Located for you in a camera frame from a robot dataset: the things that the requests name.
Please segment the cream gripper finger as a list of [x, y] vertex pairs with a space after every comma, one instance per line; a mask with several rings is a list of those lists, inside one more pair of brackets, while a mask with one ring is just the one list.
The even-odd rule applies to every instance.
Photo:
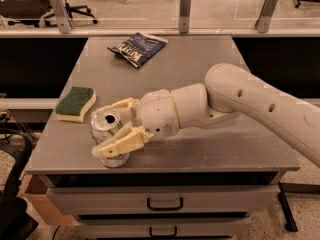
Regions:
[[143, 126], [125, 125], [114, 135], [108, 131], [91, 130], [97, 145], [92, 148], [92, 155], [97, 158], [112, 158], [119, 154], [142, 148], [154, 136]]
[[113, 103], [111, 105], [100, 107], [96, 109], [93, 112], [93, 114], [97, 114], [107, 110], [112, 110], [112, 111], [116, 111], [122, 116], [135, 117], [136, 116], [135, 106], [138, 104], [138, 102], [139, 102], [138, 99], [126, 98], [116, 103]]

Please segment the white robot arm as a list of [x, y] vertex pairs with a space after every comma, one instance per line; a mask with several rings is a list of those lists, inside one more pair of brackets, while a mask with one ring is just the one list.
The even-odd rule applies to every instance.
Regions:
[[211, 67], [203, 83], [149, 92], [96, 109], [92, 155], [108, 159], [190, 127], [215, 128], [244, 114], [320, 166], [320, 108], [267, 84], [238, 66]]

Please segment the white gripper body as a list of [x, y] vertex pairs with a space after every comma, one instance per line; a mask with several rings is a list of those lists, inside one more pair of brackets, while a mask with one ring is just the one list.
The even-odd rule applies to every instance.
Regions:
[[165, 139], [179, 131], [177, 112], [168, 90], [145, 94], [136, 105], [136, 114], [138, 122], [154, 139]]

